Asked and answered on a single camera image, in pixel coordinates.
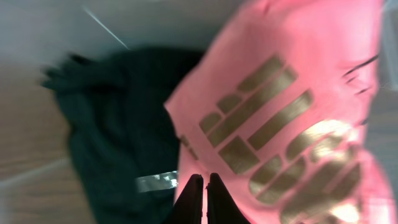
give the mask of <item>dark cloth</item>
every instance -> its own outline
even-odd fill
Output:
[[[177,170],[179,141],[163,104],[201,56],[153,47],[99,62],[72,56],[46,72],[98,223],[158,224],[171,211],[175,189],[138,193],[135,178]]]

